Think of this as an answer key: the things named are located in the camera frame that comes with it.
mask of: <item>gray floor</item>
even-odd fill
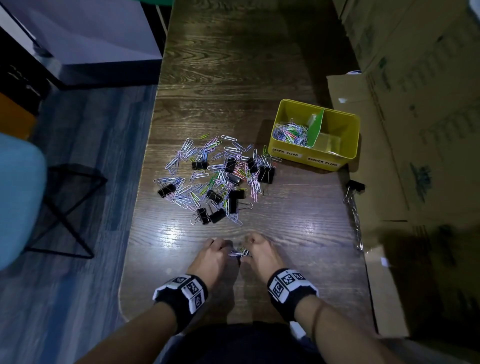
[[[56,91],[42,106],[32,142],[48,164],[96,170],[108,182],[69,216],[94,259],[28,252],[0,272],[1,363],[73,363],[123,323],[117,291],[155,94],[156,86]],[[90,181],[64,182],[49,193],[66,210]],[[43,209],[35,234],[51,221]],[[63,226],[36,246],[82,253]]]

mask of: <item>forearm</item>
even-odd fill
[[[157,303],[100,342],[76,364],[151,364],[176,328],[170,306]]]
[[[295,319],[328,364],[402,363],[379,341],[316,296],[304,297],[298,303]]]

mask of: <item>left hand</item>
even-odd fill
[[[194,274],[204,281],[210,291],[223,272],[227,262],[228,248],[223,239],[207,239],[203,249],[197,254],[187,269],[187,274]]]

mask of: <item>orange object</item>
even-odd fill
[[[4,94],[0,94],[0,133],[26,140],[30,136],[35,122],[34,115]]]

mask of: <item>label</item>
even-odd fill
[[[278,148],[272,148],[272,150],[274,152],[282,153],[282,154],[285,154],[287,156],[292,156],[292,157],[295,157],[295,158],[301,158],[301,156],[303,155],[303,154],[298,154],[298,153],[295,153],[295,152],[290,152],[288,150],[283,150],[283,149],[278,149]]]
[[[332,166],[332,167],[340,167],[339,163],[329,162],[328,160],[312,158],[312,157],[308,157],[307,160],[310,161],[310,162],[314,162],[314,163],[318,163],[318,164],[322,164],[322,165],[327,165],[327,166]]]

